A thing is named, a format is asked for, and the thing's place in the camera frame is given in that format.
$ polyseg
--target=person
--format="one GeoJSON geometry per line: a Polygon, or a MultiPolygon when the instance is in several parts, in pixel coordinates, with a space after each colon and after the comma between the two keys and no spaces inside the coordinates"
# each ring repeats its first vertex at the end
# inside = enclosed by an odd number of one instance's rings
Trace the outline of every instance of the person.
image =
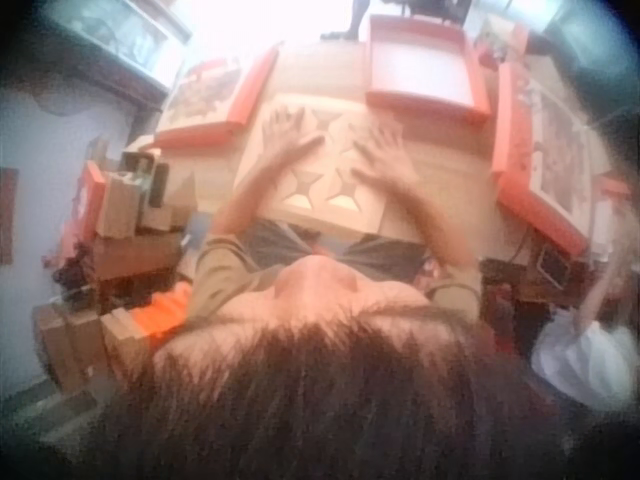
{"type": "Polygon", "coordinates": [[[271,185],[323,142],[302,117],[280,108],[264,124],[258,166],[212,223],[185,328],[96,421],[81,476],[562,478],[555,410],[480,334],[476,259],[397,131],[358,140],[353,175],[413,217],[441,270],[429,298],[358,262],[249,256],[241,238],[271,185]]]}
{"type": "Polygon", "coordinates": [[[621,223],[624,231],[600,278],[576,312],[555,312],[531,356],[533,370],[544,380],[599,412],[623,410],[637,400],[640,355],[628,322],[638,310],[637,282],[630,269],[638,236],[632,214],[622,215],[621,223]],[[620,300],[614,303],[620,308],[604,315],[603,306],[615,291],[620,300]]]}
{"type": "Polygon", "coordinates": [[[358,31],[364,18],[364,14],[369,10],[371,0],[353,0],[351,5],[351,22],[349,28],[344,32],[330,32],[320,35],[320,40],[358,40],[358,31]]]}
{"type": "MultiPolygon", "coordinates": [[[[462,25],[471,5],[471,0],[382,0],[382,3],[396,3],[409,7],[412,14],[438,17],[462,25]]],[[[369,10],[371,0],[353,0],[349,28],[343,32],[320,35],[321,40],[358,40],[360,24],[369,10]]]]}

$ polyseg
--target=orange tray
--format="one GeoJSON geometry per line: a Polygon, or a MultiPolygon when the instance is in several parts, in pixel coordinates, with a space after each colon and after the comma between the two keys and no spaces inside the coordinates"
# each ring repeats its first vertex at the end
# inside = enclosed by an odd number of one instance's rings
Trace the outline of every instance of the orange tray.
{"type": "Polygon", "coordinates": [[[477,52],[458,27],[371,16],[367,103],[442,112],[470,122],[491,115],[477,52]]]}

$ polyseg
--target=hand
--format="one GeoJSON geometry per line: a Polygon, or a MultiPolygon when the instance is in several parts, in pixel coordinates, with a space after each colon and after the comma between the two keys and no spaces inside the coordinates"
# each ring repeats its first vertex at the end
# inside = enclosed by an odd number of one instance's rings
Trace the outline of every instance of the hand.
{"type": "Polygon", "coordinates": [[[618,206],[616,209],[615,237],[613,239],[613,258],[618,263],[633,263],[640,254],[640,225],[631,206],[618,206]]]}
{"type": "Polygon", "coordinates": [[[278,171],[308,155],[324,142],[324,136],[315,132],[302,133],[302,108],[290,112],[285,106],[277,107],[262,124],[264,142],[263,161],[278,171]]]}
{"type": "Polygon", "coordinates": [[[392,194],[401,193],[418,182],[418,174],[404,150],[398,129],[372,127],[368,138],[356,140],[354,145],[367,160],[366,165],[351,169],[353,176],[361,182],[392,194]]]}

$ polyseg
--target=small black device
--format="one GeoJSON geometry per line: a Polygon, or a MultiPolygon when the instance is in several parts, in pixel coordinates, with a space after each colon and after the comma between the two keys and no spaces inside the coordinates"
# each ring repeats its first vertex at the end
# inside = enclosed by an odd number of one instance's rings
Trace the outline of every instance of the small black device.
{"type": "Polygon", "coordinates": [[[544,245],[536,266],[538,271],[560,290],[567,285],[571,263],[553,245],[548,243],[544,245]]]}

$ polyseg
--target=cardboard box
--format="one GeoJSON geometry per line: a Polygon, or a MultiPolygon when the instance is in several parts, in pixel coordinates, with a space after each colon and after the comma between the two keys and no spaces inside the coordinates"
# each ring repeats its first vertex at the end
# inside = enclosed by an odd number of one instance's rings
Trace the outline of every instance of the cardboard box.
{"type": "Polygon", "coordinates": [[[66,322],[71,347],[78,366],[87,378],[108,371],[100,317],[94,309],[70,311],[65,305],[56,305],[56,311],[66,322]]]}
{"type": "Polygon", "coordinates": [[[123,308],[101,317],[104,343],[119,380],[132,378],[149,355],[149,339],[123,308]]]}
{"type": "Polygon", "coordinates": [[[31,315],[47,352],[51,374],[60,389],[69,393],[82,388],[86,379],[78,365],[64,319],[48,304],[35,307],[31,315]]]}

